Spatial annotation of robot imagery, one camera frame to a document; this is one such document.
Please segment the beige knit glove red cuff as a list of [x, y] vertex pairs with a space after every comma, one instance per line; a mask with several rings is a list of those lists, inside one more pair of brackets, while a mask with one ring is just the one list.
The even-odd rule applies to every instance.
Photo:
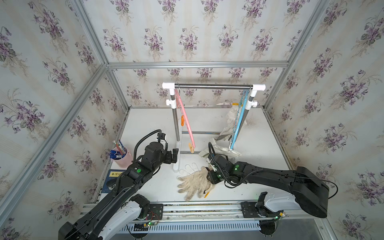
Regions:
[[201, 170], [193, 172], [184, 177], [178, 177], [177, 179], [182, 183], [178, 185], [178, 193], [186, 194], [184, 200], [189, 202], [195, 195], [197, 197], [205, 197], [215, 185], [208, 180], [208, 168], [202, 167]]

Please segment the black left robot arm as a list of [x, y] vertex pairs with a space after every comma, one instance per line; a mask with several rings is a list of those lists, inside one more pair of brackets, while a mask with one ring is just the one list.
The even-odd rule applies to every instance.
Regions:
[[138, 194], [161, 168], [177, 162], [178, 149], [168, 150], [166, 135], [154, 130], [134, 148], [134, 160], [122, 172], [114, 188], [85, 216], [74, 224], [65, 223], [59, 230], [60, 240], [110, 240], [126, 224], [146, 218], [150, 202]]

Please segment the pink wavy hanger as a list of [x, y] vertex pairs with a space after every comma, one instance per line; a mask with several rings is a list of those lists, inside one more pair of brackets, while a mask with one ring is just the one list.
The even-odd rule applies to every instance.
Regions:
[[190, 143], [193, 145], [194, 148], [196, 148], [195, 139], [194, 139], [193, 131], [191, 129], [191, 125], [189, 122], [189, 118], [178, 90], [175, 90], [175, 97], [176, 97], [177, 107], [180, 109], [182, 116], [184, 116], [185, 124], [183, 127], [187, 128], [187, 131], [191, 140]]

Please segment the blue wavy hanger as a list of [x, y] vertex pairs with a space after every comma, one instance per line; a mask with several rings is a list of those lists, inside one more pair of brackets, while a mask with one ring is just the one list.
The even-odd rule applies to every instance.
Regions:
[[241, 122], [243, 120], [243, 115], [244, 115], [244, 111], [245, 111], [245, 105], [246, 105], [246, 102], [247, 102], [247, 99], [248, 99], [249, 91], [250, 90], [244, 90], [243, 94], [242, 94], [242, 97], [241, 97], [241, 102], [240, 102], [239, 110], [238, 110], [238, 116], [237, 116], [237, 119], [236, 119], [237, 121], [235, 122], [233, 138], [232, 138], [232, 141], [231, 141], [231, 144], [230, 144], [230, 150], [234, 149], [235, 142], [236, 142], [236, 140], [238, 138], [238, 135], [239, 135], [239, 132], [240, 132], [240, 126], [241, 126]]

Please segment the white knit glove yellow cuff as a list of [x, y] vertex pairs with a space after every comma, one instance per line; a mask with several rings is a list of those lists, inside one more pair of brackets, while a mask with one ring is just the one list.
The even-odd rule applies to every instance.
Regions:
[[240, 117], [242, 107], [239, 104], [232, 104], [230, 111], [226, 115], [228, 127], [233, 128], [237, 125], [238, 118]]

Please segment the yellow clothes peg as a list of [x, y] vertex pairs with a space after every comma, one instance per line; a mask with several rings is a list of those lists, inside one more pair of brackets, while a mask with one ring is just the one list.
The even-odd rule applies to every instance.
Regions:
[[189, 143], [189, 149], [190, 149], [191, 154], [193, 154], [195, 152], [195, 148], [193, 147], [193, 145], [191, 143]]

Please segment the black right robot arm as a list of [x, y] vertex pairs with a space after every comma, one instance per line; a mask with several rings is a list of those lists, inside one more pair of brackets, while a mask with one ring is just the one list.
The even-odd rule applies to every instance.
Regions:
[[229, 157], [216, 153], [212, 143], [208, 143], [208, 160], [212, 170], [208, 172], [207, 179], [212, 184], [223, 182], [229, 189], [242, 184], [259, 184], [283, 190], [294, 196], [294, 201], [307, 214], [326, 218], [328, 216], [330, 188], [322, 180], [305, 167], [296, 170], [274, 170], [257, 167], [246, 162], [231, 163]]

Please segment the white glove with grey strap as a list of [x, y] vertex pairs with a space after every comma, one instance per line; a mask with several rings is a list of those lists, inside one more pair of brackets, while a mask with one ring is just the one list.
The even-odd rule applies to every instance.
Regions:
[[[210, 138], [210, 143], [212, 144], [216, 154], [228, 156], [229, 159], [235, 159], [242, 156], [242, 154], [238, 151], [231, 150], [227, 147], [222, 147], [218, 145], [214, 138]], [[208, 156], [209, 156], [209, 149], [205, 149], [199, 153], [199, 157], [201, 158], [206, 159], [208, 158]]]

